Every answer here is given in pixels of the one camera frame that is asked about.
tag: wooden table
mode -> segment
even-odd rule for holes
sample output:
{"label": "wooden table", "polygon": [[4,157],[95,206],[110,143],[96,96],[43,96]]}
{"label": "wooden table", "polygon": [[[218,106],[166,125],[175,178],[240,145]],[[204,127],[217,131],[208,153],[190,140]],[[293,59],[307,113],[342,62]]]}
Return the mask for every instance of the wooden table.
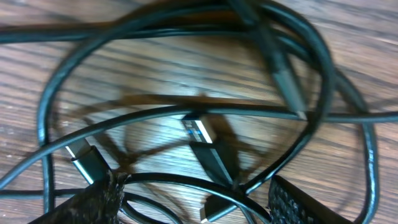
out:
{"label": "wooden table", "polygon": [[[1,0],[0,18],[4,26],[112,21],[148,2]],[[316,25],[337,66],[361,90],[372,111],[398,110],[398,1],[280,2]],[[53,69],[75,45],[0,45],[0,175],[37,149],[35,111],[40,93]],[[303,81],[308,97],[316,99],[318,79],[302,63],[297,62],[297,67],[306,77]],[[118,40],[95,52],[63,86],[54,109],[59,118],[53,138],[119,114],[186,101],[282,103],[264,75],[260,57],[247,41],[227,37]],[[335,102],[334,111],[346,109],[340,96],[336,95]],[[131,172],[166,172],[207,179],[187,146],[179,118],[115,128],[106,132],[107,141],[89,141],[101,149],[113,168],[118,167],[114,158],[122,157],[124,169]],[[293,121],[242,116],[217,120],[227,138],[238,139],[234,145],[240,151],[246,178],[275,161],[303,126]],[[398,125],[377,124],[376,129],[381,199],[374,223],[397,223]],[[364,198],[363,147],[357,135],[356,126],[324,124],[305,150],[279,174],[353,220]],[[58,151],[54,158],[56,188],[87,186],[67,152]],[[251,198],[266,205],[268,186],[264,184]],[[42,189],[40,163],[22,173],[7,189]],[[127,190],[166,204],[187,223],[198,223],[199,208],[205,199],[201,192],[171,185],[131,185]],[[151,209],[137,208],[162,219]],[[27,223],[41,214],[41,200],[0,200],[0,223]],[[217,223],[244,223],[244,218],[237,210]]]}

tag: metal connector tip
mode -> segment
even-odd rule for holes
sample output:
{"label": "metal connector tip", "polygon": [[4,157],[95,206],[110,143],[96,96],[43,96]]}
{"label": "metal connector tip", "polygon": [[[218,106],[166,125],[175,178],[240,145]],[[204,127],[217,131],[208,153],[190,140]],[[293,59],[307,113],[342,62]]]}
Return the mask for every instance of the metal connector tip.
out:
{"label": "metal connector tip", "polygon": [[86,139],[81,139],[67,145],[66,149],[68,150],[72,158],[75,159],[90,151],[91,146],[90,144],[88,144],[88,141]]}
{"label": "metal connector tip", "polygon": [[200,223],[206,223],[207,222],[207,218],[206,218],[206,213],[205,213],[205,208],[201,208],[200,209]]}
{"label": "metal connector tip", "polygon": [[188,114],[182,119],[182,123],[192,141],[213,143],[217,138],[213,127],[211,127],[205,115],[197,116],[195,114]]}
{"label": "metal connector tip", "polygon": [[296,111],[298,118],[300,118],[303,121],[307,120],[307,116],[305,115],[305,113],[303,111]]}

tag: cable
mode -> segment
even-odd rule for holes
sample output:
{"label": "cable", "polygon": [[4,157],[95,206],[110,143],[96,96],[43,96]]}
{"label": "cable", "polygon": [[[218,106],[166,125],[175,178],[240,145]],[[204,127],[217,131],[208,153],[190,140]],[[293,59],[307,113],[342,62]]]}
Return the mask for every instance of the cable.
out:
{"label": "cable", "polygon": [[[244,6],[249,5],[249,2],[241,2],[244,2]],[[322,122],[362,124],[365,145],[364,156],[366,163],[366,199],[363,210],[355,220],[355,223],[369,223],[377,210],[377,202],[379,198],[376,133],[372,123],[396,122],[398,121],[398,112],[369,113],[366,102],[362,99],[360,92],[355,89],[354,85],[341,72],[336,71],[328,47],[320,37],[320,34],[302,16],[273,1],[260,1],[258,4],[252,5],[252,7],[256,7],[256,11],[264,15],[268,20],[278,22],[284,27],[292,30],[299,37],[299,39],[296,40],[294,37],[281,31],[274,29],[270,31],[271,35],[277,37],[277,40],[281,42],[283,49],[298,56],[315,70],[320,72],[322,85],[315,111],[305,113],[308,119],[307,127],[287,152],[277,160],[277,162],[244,185],[246,193],[249,194],[258,188],[265,181],[269,180],[275,173],[281,170],[286,163],[292,160],[309,142]],[[39,145],[41,146],[40,149],[11,169],[0,180],[0,189],[3,189],[34,162],[45,157],[45,159],[43,159],[45,185],[43,198],[45,209],[50,210],[53,207],[52,202],[54,196],[61,195],[58,190],[53,190],[52,160],[50,159],[51,153],[73,141],[86,138],[107,129],[146,119],[201,112],[209,114],[236,114],[301,120],[296,113],[288,111],[284,107],[235,105],[226,103],[195,103],[195,105],[168,106],[126,114],[83,128],[54,142],[48,142],[50,122],[49,114],[55,94],[61,87],[62,83],[71,74],[73,69],[76,68],[94,50],[114,39],[163,37],[171,35],[237,35],[240,37],[250,37],[248,34],[248,26],[251,26],[251,23],[255,24],[253,21],[256,20],[256,18],[254,18],[256,13],[246,13],[243,9],[247,8],[234,7],[234,10],[239,14],[239,16],[244,16],[243,24],[238,23],[236,26],[234,26],[234,24],[238,22],[236,19],[233,19],[232,22],[220,22],[219,24],[203,23],[198,19],[184,19],[185,23],[176,22],[181,21],[185,15],[197,14],[199,12],[228,12],[231,8],[224,1],[162,1],[157,4],[144,6],[143,8],[122,17],[116,22],[104,25],[94,25],[91,26],[90,29],[84,29],[84,26],[80,26],[79,29],[77,29],[77,26],[71,26],[67,29],[53,26],[49,32],[46,32],[45,29],[32,30],[31,27],[20,27],[12,29],[8,28],[6,29],[8,32],[5,34],[0,32],[0,43],[88,39],[81,43],[79,47],[66,57],[66,59],[54,71],[45,87],[37,112],[37,133]],[[257,26],[252,26],[250,29],[255,30],[257,29]],[[264,43],[264,40],[256,38],[255,41],[257,45],[260,46],[259,50],[261,52],[267,50],[266,46],[269,44]],[[334,90],[338,90],[343,95],[344,100],[355,107],[357,113],[329,113]],[[260,209],[258,204],[250,201],[247,197],[237,198],[236,195],[231,195],[232,193],[228,189],[220,188],[220,186],[204,180],[171,174],[133,174],[132,177],[137,179],[131,179],[131,183],[140,181],[163,182],[204,190],[233,201],[233,203],[256,214],[265,223],[270,219],[267,216],[267,213],[264,213],[264,211]],[[38,197],[39,193],[41,192],[35,191],[28,193],[21,191],[0,191],[0,198],[7,197],[7,195],[19,198]],[[127,208],[126,211],[127,213],[132,212],[135,216],[141,215],[139,213],[134,213],[135,210],[132,208]]]}
{"label": "cable", "polygon": [[121,207],[121,211],[125,213],[127,216],[131,217],[133,220],[139,223],[162,223],[158,222],[156,220],[153,220],[145,215],[141,215],[139,212],[136,212],[128,203],[127,201],[130,202],[136,202],[141,205],[145,205],[148,207],[151,207],[163,215],[165,215],[167,218],[169,218],[173,223],[175,224],[182,224],[181,219],[170,209],[162,205],[161,203],[155,202],[149,198],[145,198],[140,195],[132,194],[132,193],[124,193],[124,201],[123,205]]}
{"label": "cable", "polygon": [[[68,198],[82,192],[84,189],[54,190],[57,198]],[[0,199],[43,199],[43,190],[0,190]]]}
{"label": "cable", "polygon": [[253,0],[228,0],[228,2],[242,20],[249,39],[259,49],[267,64],[268,74],[272,77],[289,110],[306,119],[303,112],[307,111],[307,104],[303,88],[287,52],[282,50],[280,42],[272,32],[268,18],[255,7]]}

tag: coiled cable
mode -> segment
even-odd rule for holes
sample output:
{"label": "coiled cable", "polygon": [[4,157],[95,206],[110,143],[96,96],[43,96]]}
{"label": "coiled cable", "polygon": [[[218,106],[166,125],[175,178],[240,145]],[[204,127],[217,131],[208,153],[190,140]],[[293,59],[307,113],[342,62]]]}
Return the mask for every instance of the coiled cable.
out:
{"label": "coiled cable", "polygon": [[[305,18],[296,12],[273,1],[240,1],[240,4],[244,4],[244,6],[253,7],[256,13],[239,11],[239,9],[245,10],[246,8],[233,7],[233,4],[236,3],[234,1],[162,1],[144,6],[106,26],[93,26],[91,29],[82,29],[81,27],[74,29],[73,27],[69,27],[69,30],[60,30],[57,27],[53,28],[52,31],[49,31],[48,28],[45,31],[45,29],[34,30],[20,27],[10,29],[4,35],[2,35],[3,32],[0,32],[0,43],[17,42],[18,38],[15,37],[18,36],[21,36],[20,42],[68,41],[87,38],[75,50],[70,52],[65,60],[55,69],[42,93],[37,112],[37,135],[40,149],[11,169],[0,180],[0,189],[4,188],[34,162],[42,159],[44,162],[45,185],[43,198],[45,211],[47,212],[53,209],[55,197],[59,195],[54,190],[51,153],[81,138],[146,119],[205,111],[209,114],[238,114],[300,120],[295,113],[278,106],[195,103],[195,105],[167,106],[122,115],[83,128],[54,142],[49,142],[49,114],[55,94],[60,89],[62,83],[70,76],[73,69],[107,42],[114,39],[173,35],[237,35],[252,39],[259,47],[259,50],[265,52],[268,50],[267,46],[272,43],[266,43],[264,39],[258,38],[256,29],[262,28],[260,26],[252,26],[255,22],[250,22],[251,20],[255,21],[255,17],[261,15],[267,19],[266,21],[277,22],[297,35],[298,38],[287,35],[279,30],[271,29],[271,34],[275,37],[275,41],[279,41],[280,45],[283,46],[283,50],[296,55],[307,62],[313,69],[319,71],[322,84],[315,111],[306,112],[308,119],[306,128],[281,158],[244,185],[246,193],[250,194],[291,161],[311,140],[322,122],[362,124],[361,129],[365,145],[364,161],[366,163],[366,199],[363,210],[355,220],[355,223],[369,223],[377,210],[379,198],[376,133],[372,123],[398,121],[398,112],[370,114],[360,92],[341,72],[336,70],[328,47],[320,34]],[[233,11],[238,15],[237,18],[242,19],[243,22],[238,19],[231,22],[220,22],[219,24],[201,23],[199,19],[192,19],[191,21],[187,19],[184,24],[175,22],[181,21],[181,18],[185,15],[210,11]],[[330,113],[332,96],[335,90],[338,90],[343,95],[347,103],[354,106],[356,113]],[[238,197],[233,195],[230,190],[204,180],[171,174],[133,174],[127,184],[136,182],[163,182],[204,190],[248,209],[250,212],[256,214],[264,223],[270,219],[264,209],[247,197]],[[29,196],[29,193],[26,191],[23,192],[23,195],[22,192],[20,193],[20,198]],[[31,196],[35,195],[35,197],[38,197],[39,193],[41,192],[32,192]],[[0,195],[7,194],[18,196],[18,192],[13,193],[12,191],[3,192]],[[126,211],[126,213],[130,213],[132,216],[139,216],[137,213],[131,213],[131,208],[126,208]]]}

